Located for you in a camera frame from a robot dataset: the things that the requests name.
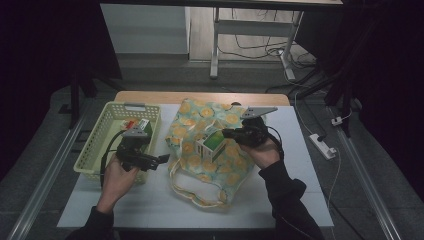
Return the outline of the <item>white power strip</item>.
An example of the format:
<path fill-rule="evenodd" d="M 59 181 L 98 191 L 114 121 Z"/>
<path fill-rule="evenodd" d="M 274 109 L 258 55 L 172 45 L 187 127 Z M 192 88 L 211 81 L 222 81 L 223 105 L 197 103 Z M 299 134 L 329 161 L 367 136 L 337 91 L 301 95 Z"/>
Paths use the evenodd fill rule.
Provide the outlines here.
<path fill-rule="evenodd" d="M 335 148 L 330 148 L 325 142 L 322 136 L 318 134 L 311 134 L 309 136 L 310 141 L 313 145 L 320 151 L 323 157 L 327 160 L 333 159 L 336 157 L 337 150 Z"/>

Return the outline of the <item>light green white medicine box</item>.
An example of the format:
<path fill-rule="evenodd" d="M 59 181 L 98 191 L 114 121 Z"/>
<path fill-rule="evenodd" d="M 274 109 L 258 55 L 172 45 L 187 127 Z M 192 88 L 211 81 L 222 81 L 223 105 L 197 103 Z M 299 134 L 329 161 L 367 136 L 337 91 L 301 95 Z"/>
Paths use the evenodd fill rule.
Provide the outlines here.
<path fill-rule="evenodd" d="M 205 134 L 195 142 L 196 153 L 203 161 L 214 162 L 226 145 L 226 139 L 221 130 Z"/>

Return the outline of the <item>orange floral cloth bag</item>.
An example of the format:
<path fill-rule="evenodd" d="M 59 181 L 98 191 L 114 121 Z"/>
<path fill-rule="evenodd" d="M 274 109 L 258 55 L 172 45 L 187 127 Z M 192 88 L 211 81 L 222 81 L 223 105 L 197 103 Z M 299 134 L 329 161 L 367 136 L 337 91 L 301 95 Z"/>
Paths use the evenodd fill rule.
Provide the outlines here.
<path fill-rule="evenodd" d="M 208 133 L 239 128 L 244 112 L 241 106 L 194 99 L 182 101 L 165 137 L 174 156 L 168 167 L 174 192 L 201 208 L 227 207 L 231 204 L 240 185 L 254 168 L 252 158 L 234 140 L 225 138 L 225 148 L 218 158 L 214 162 L 203 161 L 196 153 L 195 142 Z M 217 186 L 217 198 L 207 200 L 195 191 L 179 186 L 176 183 L 178 170 Z"/>

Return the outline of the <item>pale yellow plastic basket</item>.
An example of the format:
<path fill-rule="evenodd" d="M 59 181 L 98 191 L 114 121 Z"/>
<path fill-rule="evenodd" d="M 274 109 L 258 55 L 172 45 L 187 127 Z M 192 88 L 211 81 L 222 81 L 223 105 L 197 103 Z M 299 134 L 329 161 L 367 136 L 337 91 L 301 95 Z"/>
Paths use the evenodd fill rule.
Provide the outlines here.
<path fill-rule="evenodd" d="M 89 180 L 100 182 L 101 159 L 110 141 L 125 129 L 127 122 L 141 119 L 146 119 L 151 124 L 152 140 L 144 152 L 152 155 L 161 125 L 161 107 L 144 103 L 108 102 L 74 164 L 74 171 Z"/>

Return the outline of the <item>aluminium floor rail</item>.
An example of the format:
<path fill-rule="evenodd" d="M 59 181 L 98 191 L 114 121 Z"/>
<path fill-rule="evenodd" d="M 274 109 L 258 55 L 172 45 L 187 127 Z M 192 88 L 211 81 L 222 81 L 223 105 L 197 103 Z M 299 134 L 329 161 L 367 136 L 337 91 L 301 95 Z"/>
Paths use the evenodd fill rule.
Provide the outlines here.
<path fill-rule="evenodd" d="M 389 210 L 383 201 L 382 197 L 377 191 L 377 188 L 372 181 L 362 158 L 360 157 L 356 146 L 350 137 L 348 137 L 345 131 L 340 125 L 336 125 L 335 129 L 341 141 L 341 144 L 347 154 L 348 159 L 351 162 L 351 166 L 355 171 L 358 181 L 367 196 L 369 204 L 375 212 L 375 216 L 380 224 L 380 227 L 387 240 L 402 240 L 400 232 L 389 213 Z"/>
<path fill-rule="evenodd" d="M 87 113 L 93 106 L 93 99 L 85 100 L 81 105 L 80 118 L 75 125 L 67 131 L 60 147 L 50 160 L 41 179 L 38 181 L 35 190 L 31 194 L 15 225 L 6 240 L 25 240 L 31 230 L 41 207 L 43 206 L 69 152 L 79 134 L 82 126 L 86 122 Z"/>

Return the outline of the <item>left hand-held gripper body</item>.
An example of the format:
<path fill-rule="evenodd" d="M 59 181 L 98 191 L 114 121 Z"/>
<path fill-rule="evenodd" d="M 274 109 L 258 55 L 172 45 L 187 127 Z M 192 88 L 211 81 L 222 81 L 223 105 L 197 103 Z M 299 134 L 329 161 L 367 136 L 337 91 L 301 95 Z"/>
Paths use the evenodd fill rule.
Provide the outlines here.
<path fill-rule="evenodd" d="M 141 171 L 157 169 L 158 158 L 145 154 L 142 149 L 143 146 L 150 143 L 150 140 L 151 137 L 142 130 L 130 129 L 122 134 L 116 156 L 125 171 L 129 172 L 133 167 L 137 167 Z"/>

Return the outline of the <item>black metal stand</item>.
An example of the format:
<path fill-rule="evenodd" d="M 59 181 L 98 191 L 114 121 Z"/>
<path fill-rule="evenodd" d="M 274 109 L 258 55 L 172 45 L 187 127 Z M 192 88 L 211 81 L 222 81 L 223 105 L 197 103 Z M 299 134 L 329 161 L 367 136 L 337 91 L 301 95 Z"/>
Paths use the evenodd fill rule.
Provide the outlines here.
<path fill-rule="evenodd" d="M 95 86 L 94 80 L 100 80 L 116 91 L 124 91 L 125 88 L 116 82 L 116 79 L 121 79 L 122 73 L 120 69 L 113 70 L 111 73 L 106 73 L 88 67 L 84 70 L 77 70 L 70 80 L 70 103 L 64 104 L 60 110 L 60 114 L 69 114 L 71 116 L 69 128 L 73 129 L 80 119 L 80 93 L 83 93 L 87 98 L 97 96 L 98 89 Z"/>
<path fill-rule="evenodd" d="M 349 114 L 351 113 L 351 100 L 353 97 L 353 77 L 351 74 L 353 73 L 354 65 L 359 55 L 359 50 L 353 50 L 335 74 L 296 95 L 297 100 L 303 99 L 330 85 L 330 90 L 326 94 L 324 102 L 327 106 L 335 106 L 339 100 L 342 100 L 342 116 L 345 117 L 345 120 L 340 124 L 340 127 L 347 137 L 351 136 L 348 120 Z"/>

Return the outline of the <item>person's left hand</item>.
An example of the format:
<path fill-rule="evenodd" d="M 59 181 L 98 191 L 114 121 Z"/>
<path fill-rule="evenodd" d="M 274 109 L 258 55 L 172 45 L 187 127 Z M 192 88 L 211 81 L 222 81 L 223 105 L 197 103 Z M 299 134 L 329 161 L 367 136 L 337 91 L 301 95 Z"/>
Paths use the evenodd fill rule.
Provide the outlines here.
<path fill-rule="evenodd" d="M 105 170 L 102 193 L 96 210 L 104 214 L 111 214 L 115 204 L 133 186 L 138 172 L 138 168 L 125 171 L 119 159 L 113 154 Z"/>

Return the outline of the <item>white desk frame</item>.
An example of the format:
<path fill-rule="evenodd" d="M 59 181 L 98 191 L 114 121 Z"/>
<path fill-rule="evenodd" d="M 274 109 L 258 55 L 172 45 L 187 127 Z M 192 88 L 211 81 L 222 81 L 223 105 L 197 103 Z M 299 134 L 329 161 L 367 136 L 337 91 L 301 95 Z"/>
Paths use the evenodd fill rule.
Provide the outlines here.
<path fill-rule="evenodd" d="M 298 27 L 303 16 L 302 11 L 295 11 L 291 23 L 284 22 L 259 22 L 247 20 L 221 20 L 220 9 L 216 7 L 213 12 L 213 47 L 211 54 L 210 78 L 218 77 L 218 42 L 220 35 L 265 36 L 285 37 L 287 45 L 279 50 L 279 58 L 283 65 L 287 80 L 294 80 L 295 75 L 289 63 L 289 54 L 295 40 Z"/>

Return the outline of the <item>white table mat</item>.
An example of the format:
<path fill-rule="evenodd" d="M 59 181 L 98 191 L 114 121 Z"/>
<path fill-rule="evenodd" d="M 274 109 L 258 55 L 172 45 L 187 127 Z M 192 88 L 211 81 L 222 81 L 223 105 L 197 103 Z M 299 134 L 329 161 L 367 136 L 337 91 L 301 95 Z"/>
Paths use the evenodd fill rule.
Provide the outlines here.
<path fill-rule="evenodd" d="M 179 104 L 161 104 L 161 128 L 152 155 L 169 153 L 164 137 Z M 317 174 L 313 167 L 304 137 L 291 106 L 278 106 L 276 112 L 266 115 L 266 122 L 283 139 L 284 163 L 291 178 L 307 185 L 302 202 L 320 227 L 331 227 L 331 219 Z M 200 208 L 171 188 L 168 165 L 149 171 L 147 182 L 137 184 L 114 208 L 116 228 L 132 229 L 265 229 L 274 226 L 271 204 L 267 198 L 264 180 L 254 167 L 228 208 Z M 214 199 L 218 188 L 202 183 L 187 173 L 178 171 L 177 184 L 191 188 L 202 197 Z M 80 175 L 57 227 L 78 228 L 85 224 L 91 207 L 100 196 L 99 181 Z"/>

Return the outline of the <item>dark curtain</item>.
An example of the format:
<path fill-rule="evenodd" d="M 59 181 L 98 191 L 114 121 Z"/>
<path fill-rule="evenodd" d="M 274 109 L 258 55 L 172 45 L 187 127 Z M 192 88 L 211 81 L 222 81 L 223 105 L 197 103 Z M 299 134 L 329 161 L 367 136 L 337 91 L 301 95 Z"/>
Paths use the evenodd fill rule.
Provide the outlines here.
<path fill-rule="evenodd" d="M 120 67 L 100 0 L 0 0 L 0 180 L 74 77 L 90 86 Z"/>
<path fill-rule="evenodd" d="M 342 0 L 303 14 L 296 41 L 327 74 L 368 35 L 352 70 L 360 119 L 424 201 L 424 0 Z"/>

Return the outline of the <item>grey white cabinet panel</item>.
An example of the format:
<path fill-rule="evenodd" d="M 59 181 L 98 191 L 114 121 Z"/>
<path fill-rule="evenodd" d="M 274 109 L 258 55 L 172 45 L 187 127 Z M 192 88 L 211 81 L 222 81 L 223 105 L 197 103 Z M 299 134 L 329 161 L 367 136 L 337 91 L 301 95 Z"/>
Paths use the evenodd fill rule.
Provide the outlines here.
<path fill-rule="evenodd" d="M 188 54 L 188 7 L 101 4 L 116 53 Z"/>

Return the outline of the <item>person's right hand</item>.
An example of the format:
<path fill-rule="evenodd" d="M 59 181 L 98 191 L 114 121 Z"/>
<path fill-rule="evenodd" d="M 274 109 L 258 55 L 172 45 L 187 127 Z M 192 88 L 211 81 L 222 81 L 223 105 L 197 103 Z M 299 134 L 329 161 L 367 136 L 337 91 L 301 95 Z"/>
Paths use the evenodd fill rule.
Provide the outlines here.
<path fill-rule="evenodd" d="M 256 148 L 245 145 L 241 145 L 240 148 L 253 158 L 253 161 L 260 169 L 265 169 L 280 160 L 277 146 L 270 139 Z"/>

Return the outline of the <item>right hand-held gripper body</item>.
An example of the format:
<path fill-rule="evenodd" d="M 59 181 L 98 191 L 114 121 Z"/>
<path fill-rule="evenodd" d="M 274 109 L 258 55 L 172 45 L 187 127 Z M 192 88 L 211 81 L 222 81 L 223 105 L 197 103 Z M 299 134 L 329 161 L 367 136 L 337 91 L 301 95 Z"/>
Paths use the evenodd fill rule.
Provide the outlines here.
<path fill-rule="evenodd" d="M 277 107 L 248 107 L 242 114 L 242 127 L 235 130 L 234 140 L 248 147 L 258 147 L 268 139 L 268 127 L 263 116 L 277 111 Z"/>

